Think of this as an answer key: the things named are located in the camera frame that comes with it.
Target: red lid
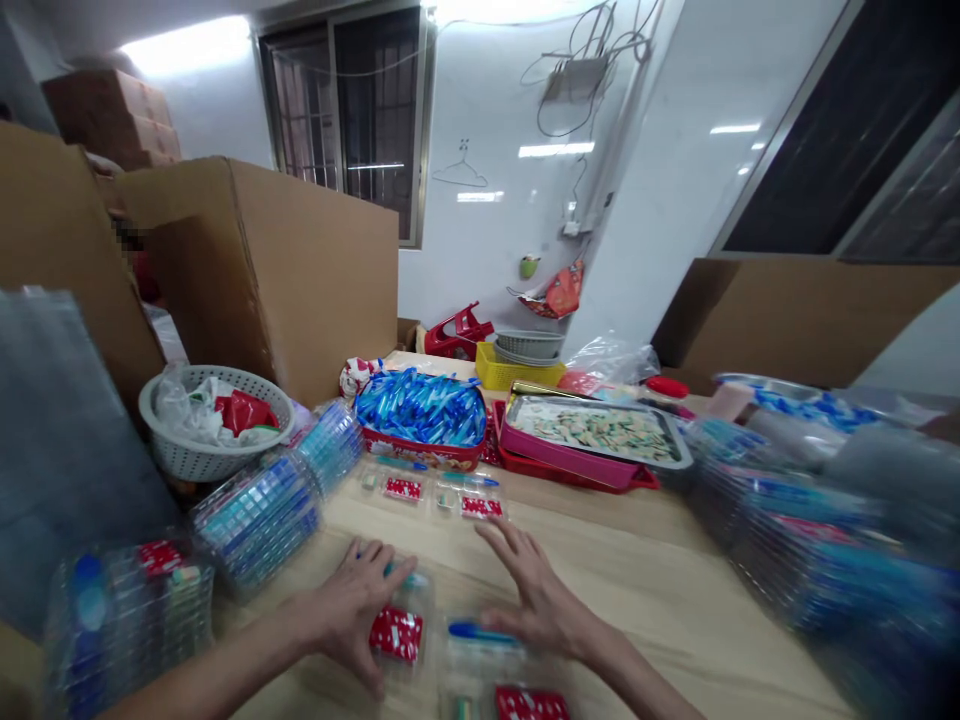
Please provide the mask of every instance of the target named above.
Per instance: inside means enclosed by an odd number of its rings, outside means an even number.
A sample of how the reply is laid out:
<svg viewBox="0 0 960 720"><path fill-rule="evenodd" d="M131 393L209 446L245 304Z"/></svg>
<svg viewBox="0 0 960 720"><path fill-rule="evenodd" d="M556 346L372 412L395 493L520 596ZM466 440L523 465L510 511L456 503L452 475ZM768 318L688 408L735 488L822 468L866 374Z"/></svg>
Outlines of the red lid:
<svg viewBox="0 0 960 720"><path fill-rule="evenodd" d="M687 395L690 394L690 388L684 385L679 380L674 380L673 378L665 378L662 375L657 375L647 380L647 387L658 392L661 395L666 395L667 397L672 397L676 400L683 400Z"/></svg>

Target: metal tray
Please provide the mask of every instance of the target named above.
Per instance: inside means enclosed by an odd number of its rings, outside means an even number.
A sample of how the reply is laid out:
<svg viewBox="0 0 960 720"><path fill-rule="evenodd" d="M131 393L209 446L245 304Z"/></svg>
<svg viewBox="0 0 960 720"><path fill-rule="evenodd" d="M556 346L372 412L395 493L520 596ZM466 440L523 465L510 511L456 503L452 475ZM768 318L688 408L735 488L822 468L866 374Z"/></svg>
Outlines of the metal tray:
<svg viewBox="0 0 960 720"><path fill-rule="evenodd" d="M647 422L652 420L655 427L654 431L659 432L664 445L666 445L668 448L671 459L658 460L654 457L651 457L651 455L647 452L644 452L645 448L637 448L634 452L624 453L595 445L586 445L576 441L563 442L554 438L543 437L542 435L528 432L520 427L518 420L525 408L536 405L559 408L574 408L582 413L589 413L591 415L596 415L598 413L609 413L611 410L622 410L641 416L643 420ZM542 440L553 445L559 445L561 447L569 447L575 450L582 450L597 455L617 458L619 460L628 460L630 462L642 463L644 465L665 468L668 470L682 470L683 468L689 467L693 463L693 458L690 456L690 450L687 448L687 444L677 431L677 427L674 425L673 420L671 420L665 413L654 408L637 405L606 403L599 400L579 400L575 398L519 395L513 399L513 402L510 403L510 407L507 409L506 422L516 430L528 433L530 436L535 437L538 440Z"/></svg>

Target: red tray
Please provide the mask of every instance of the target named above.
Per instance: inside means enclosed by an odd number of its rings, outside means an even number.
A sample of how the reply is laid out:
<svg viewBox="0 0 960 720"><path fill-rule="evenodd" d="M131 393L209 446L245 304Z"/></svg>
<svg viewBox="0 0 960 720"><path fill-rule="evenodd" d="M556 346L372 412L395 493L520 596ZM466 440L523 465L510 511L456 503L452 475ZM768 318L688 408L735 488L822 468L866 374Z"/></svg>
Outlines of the red tray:
<svg viewBox="0 0 960 720"><path fill-rule="evenodd" d="M613 488L596 480L577 475L566 470L547 465L539 460L532 460L523 455L515 455L509 450L505 450L500 445L500 427L503 424L503 416L506 414L507 404L503 400L496 400L493 403L493 426L496 428L497 446L500 450L500 457L503 458L503 467L510 472L520 475L529 475L530 477L541 478L543 480L552 480L553 482L564 485L573 485L588 490L599 490L600 492L610 493L612 495L623 495L637 488L646 488L648 490L659 490L660 481L650 472L646 465L637 466L637 476L630 481L630 484L624 488Z"/></svg>

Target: pink tray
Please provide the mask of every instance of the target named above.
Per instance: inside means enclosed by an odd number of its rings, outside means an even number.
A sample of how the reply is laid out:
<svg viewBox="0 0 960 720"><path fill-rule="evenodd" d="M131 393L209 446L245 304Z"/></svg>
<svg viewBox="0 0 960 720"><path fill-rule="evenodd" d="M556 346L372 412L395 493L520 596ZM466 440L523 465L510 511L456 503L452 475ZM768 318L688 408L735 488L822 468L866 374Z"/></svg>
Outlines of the pink tray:
<svg viewBox="0 0 960 720"><path fill-rule="evenodd" d="M583 475L618 490L629 487L631 481L644 475L645 466L642 464L623 462L593 455L583 450L554 445L552 442L517 430L507 423L506 418L500 426L500 446L517 455L524 455L561 470Z"/></svg>

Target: red plastic chair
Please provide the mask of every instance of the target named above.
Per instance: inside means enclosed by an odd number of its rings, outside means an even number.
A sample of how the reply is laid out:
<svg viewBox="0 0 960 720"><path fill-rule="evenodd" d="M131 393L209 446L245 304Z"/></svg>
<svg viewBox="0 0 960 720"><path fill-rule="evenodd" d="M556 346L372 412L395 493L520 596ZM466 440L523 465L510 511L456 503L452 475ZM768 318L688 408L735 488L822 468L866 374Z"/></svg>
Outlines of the red plastic chair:
<svg viewBox="0 0 960 720"><path fill-rule="evenodd" d="M493 323L482 323L473 316L473 308L479 304L479 300L471 303L456 315L451 315L428 330L423 341L423 349L427 355L452 358L457 357L457 351L460 350L468 359L476 360L477 343L483 342L493 333ZM454 324L456 335L450 336L443 331L450 323Z"/></svg>

